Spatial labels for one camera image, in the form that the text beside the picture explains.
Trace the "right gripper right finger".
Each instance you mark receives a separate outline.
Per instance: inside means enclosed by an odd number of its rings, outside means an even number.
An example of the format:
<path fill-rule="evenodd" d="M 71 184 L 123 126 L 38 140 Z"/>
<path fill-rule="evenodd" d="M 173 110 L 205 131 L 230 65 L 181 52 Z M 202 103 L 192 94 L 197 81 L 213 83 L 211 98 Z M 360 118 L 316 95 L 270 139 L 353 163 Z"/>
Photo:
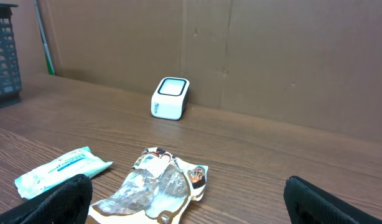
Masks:
<path fill-rule="evenodd" d="M 295 175 L 286 180 L 283 196 L 292 224 L 382 224 L 382 220 Z"/>

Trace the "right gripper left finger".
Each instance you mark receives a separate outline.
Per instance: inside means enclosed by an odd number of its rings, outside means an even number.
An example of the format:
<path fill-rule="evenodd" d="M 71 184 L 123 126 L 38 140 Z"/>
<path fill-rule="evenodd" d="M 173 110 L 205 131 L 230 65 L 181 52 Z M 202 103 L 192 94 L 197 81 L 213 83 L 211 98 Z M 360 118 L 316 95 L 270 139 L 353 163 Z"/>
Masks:
<path fill-rule="evenodd" d="M 90 178 L 77 174 L 0 214 L 0 224 L 84 224 L 92 195 Z"/>

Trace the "teal wet wipes pack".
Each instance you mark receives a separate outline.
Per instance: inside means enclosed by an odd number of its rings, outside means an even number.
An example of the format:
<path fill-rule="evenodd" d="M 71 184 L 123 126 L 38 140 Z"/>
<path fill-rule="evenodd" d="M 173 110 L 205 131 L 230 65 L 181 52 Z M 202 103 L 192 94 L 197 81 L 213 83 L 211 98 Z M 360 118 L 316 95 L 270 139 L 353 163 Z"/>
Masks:
<path fill-rule="evenodd" d="M 112 162 L 93 155 L 89 147 L 72 150 L 49 163 L 41 165 L 18 177 L 14 184 L 22 198 L 30 200 L 56 185 L 83 174 L 92 178 L 106 170 Z"/>

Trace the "brown white snack bag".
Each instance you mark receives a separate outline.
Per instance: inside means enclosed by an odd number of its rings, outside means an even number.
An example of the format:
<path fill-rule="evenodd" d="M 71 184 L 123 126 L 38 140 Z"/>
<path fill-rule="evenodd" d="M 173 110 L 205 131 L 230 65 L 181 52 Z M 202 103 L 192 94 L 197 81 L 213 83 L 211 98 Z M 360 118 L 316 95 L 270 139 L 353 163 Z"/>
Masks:
<path fill-rule="evenodd" d="M 87 224 L 178 223 L 191 201 L 199 201 L 208 166 L 191 164 L 159 147 L 145 149 L 121 187 L 91 204 Z"/>

